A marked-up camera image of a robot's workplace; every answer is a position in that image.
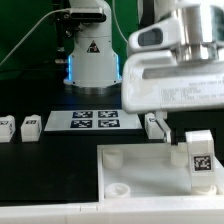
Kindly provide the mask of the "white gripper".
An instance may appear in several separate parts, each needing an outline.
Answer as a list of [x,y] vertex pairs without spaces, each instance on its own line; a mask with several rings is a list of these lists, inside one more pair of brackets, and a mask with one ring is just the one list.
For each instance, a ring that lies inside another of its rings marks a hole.
[[163,142],[177,145],[166,112],[224,108],[224,60],[178,64],[169,50],[134,54],[124,65],[121,98],[128,113],[156,111]]

